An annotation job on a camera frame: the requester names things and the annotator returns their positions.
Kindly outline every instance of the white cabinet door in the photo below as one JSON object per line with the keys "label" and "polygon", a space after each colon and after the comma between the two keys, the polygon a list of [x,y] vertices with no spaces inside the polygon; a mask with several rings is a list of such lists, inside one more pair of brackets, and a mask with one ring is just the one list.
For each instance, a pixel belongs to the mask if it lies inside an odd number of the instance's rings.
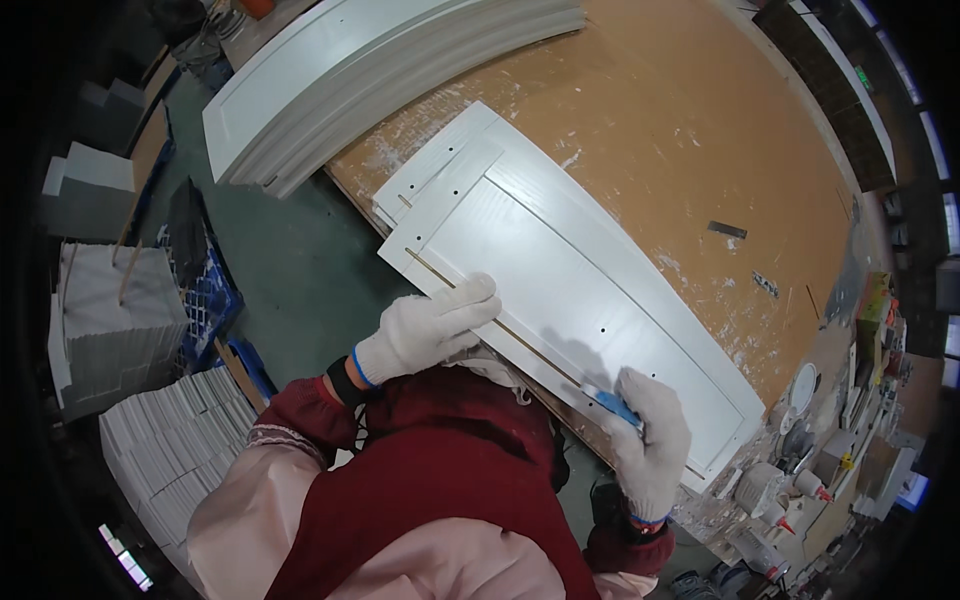
{"label": "white cabinet door", "polygon": [[474,272],[493,276],[502,326],[477,334],[598,423],[608,414],[571,379],[612,389],[631,366],[674,388],[693,433],[682,483],[702,492],[754,434],[763,404],[633,240],[563,169],[502,119],[473,130],[446,164],[427,152],[418,172],[417,154],[384,186],[393,194],[408,180],[428,181],[415,202],[387,210],[397,225],[380,255],[428,295],[445,287],[433,271],[454,284]]}

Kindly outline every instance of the wooden workbench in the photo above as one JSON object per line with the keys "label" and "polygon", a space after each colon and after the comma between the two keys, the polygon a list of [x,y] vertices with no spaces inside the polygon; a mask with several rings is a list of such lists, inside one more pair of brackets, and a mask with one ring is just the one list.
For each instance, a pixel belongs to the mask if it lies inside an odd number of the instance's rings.
{"label": "wooden workbench", "polygon": [[[461,110],[482,101],[617,219],[769,408],[810,348],[841,265],[859,198],[846,155],[786,59],[721,0],[583,5],[584,30],[432,90],[325,170],[386,236],[373,193]],[[709,231],[710,221],[747,236]],[[754,283],[754,272],[779,288],[778,298]],[[611,461],[599,428],[531,384]],[[756,460],[771,441],[761,428],[734,460]],[[702,499],[678,491],[690,509],[682,524],[700,541],[718,540],[735,518],[711,518],[732,512],[731,500],[709,495],[726,480],[718,477]]]}

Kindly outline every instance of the glue bottle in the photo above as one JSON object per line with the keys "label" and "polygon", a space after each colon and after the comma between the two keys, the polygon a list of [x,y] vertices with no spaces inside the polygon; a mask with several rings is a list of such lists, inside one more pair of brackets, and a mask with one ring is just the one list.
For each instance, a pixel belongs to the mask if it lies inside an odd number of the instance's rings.
{"label": "glue bottle", "polygon": [[775,584],[790,569],[790,563],[777,548],[749,527],[741,530],[730,543],[743,555],[743,562],[751,570],[762,574],[771,583]]}
{"label": "glue bottle", "polygon": [[791,534],[795,536],[797,535],[797,532],[795,532],[793,528],[790,527],[789,523],[786,522],[786,510],[783,509],[777,500],[774,500],[770,504],[770,508],[768,508],[763,515],[760,515],[758,518],[771,527],[782,527]]}
{"label": "glue bottle", "polygon": [[797,478],[793,480],[793,485],[805,496],[820,498],[826,502],[833,501],[833,496],[824,488],[824,482],[820,481],[820,477],[814,475],[808,468],[800,471]]}

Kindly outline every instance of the blue glove cuff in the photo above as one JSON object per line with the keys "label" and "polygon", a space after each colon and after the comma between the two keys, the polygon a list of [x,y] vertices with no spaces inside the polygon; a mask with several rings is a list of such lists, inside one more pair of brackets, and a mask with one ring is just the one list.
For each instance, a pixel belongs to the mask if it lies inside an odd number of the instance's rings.
{"label": "blue glove cuff", "polygon": [[363,373],[363,369],[360,368],[360,361],[357,360],[357,346],[353,345],[353,350],[350,351],[350,358],[353,359],[353,364],[357,367],[357,372],[360,373],[360,378],[363,379],[363,382],[369,385],[372,388],[379,388],[378,385],[373,385],[373,383],[367,378]]}

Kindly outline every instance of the window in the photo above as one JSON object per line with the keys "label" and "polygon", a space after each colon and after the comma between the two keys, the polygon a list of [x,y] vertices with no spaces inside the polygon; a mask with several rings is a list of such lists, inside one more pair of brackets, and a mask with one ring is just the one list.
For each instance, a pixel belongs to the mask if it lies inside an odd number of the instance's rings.
{"label": "window", "polygon": [[930,118],[930,113],[926,110],[921,112],[920,120],[924,123],[926,141],[930,144],[933,162],[937,165],[937,175],[941,180],[948,180],[950,179],[950,169],[947,167],[947,157],[944,156],[944,148],[940,145],[940,138],[937,137],[937,130],[933,127],[933,119]]}
{"label": "window", "polygon": [[960,360],[945,358],[943,384],[950,388],[955,388],[957,387],[958,379],[960,379]]}
{"label": "window", "polygon": [[923,102],[923,98],[920,97],[920,90],[917,89],[917,86],[913,83],[913,77],[910,75],[910,71],[907,70],[906,64],[900,59],[900,54],[898,54],[897,49],[894,48],[894,43],[890,40],[890,37],[888,37],[887,33],[883,30],[876,32],[876,37],[880,40],[880,44],[886,51],[887,56],[890,57],[890,62],[897,68],[897,72],[900,74],[900,80],[903,81],[903,87],[906,87],[906,93],[910,94],[910,100],[913,101],[914,105]]}
{"label": "window", "polygon": [[856,11],[860,13],[860,17],[867,24],[867,27],[874,28],[879,24],[876,22],[874,14],[870,12],[867,5],[863,3],[863,0],[851,0],[851,4],[853,4]]}
{"label": "window", "polygon": [[110,547],[110,550],[113,551],[113,556],[117,557],[117,560],[120,561],[120,564],[127,570],[127,574],[131,576],[133,582],[140,586],[140,589],[147,591],[150,589],[150,586],[154,584],[147,577],[147,574],[143,572],[143,569],[140,568],[140,565],[136,563],[136,560],[133,558],[130,552],[123,547],[123,542],[118,540],[113,536],[113,532],[110,531],[110,528],[106,524],[101,525],[97,528],[100,532],[100,536],[104,539],[107,545]]}
{"label": "window", "polygon": [[947,217],[947,240],[951,254],[960,254],[960,213],[957,212],[956,196],[944,194],[944,216]]}
{"label": "window", "polygon": [[960,317],[956,315],[950,315],[944,354],[950,358],[960,358]]}

